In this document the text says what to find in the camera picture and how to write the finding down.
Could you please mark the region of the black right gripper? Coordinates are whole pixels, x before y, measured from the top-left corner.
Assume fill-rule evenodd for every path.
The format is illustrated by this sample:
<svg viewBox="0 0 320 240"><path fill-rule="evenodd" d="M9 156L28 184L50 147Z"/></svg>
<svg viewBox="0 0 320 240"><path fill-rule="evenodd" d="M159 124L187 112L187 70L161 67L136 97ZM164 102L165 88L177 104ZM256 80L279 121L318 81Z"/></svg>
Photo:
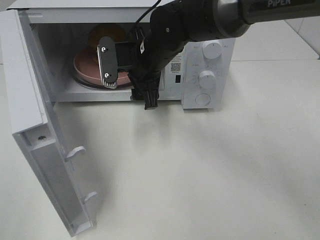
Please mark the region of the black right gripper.
<svg viewBox="0 0 320 240"><path fill-rule="evenodd" d="M144 101L144 109L158 107L160 73L154 72L151 62L142 57L144 49L144 31L135 28L131 40L115 42L108 36L99 40L97 46L98 66L101 83L108 89L115 89L119 72L127 72L133 86L131 99Z"/></svg>

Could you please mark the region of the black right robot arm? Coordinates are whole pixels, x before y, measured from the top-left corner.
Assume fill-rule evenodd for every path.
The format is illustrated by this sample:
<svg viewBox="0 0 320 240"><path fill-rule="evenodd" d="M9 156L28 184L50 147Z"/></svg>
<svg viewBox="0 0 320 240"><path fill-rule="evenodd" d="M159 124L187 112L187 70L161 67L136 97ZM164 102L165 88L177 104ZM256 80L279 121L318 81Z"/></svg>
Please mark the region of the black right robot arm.
<svg viewBox="0 0 320 240"><path fill-rule="evenodd" d="M116 43L104 36L97 45L101 83L117 87L119 72L133 84L132 98L146 109L158 106L161 71L189 42L232 39L255 23L315 17L317 0L174 0L147 10L150 29L133 26L133 41Z"/></svg>

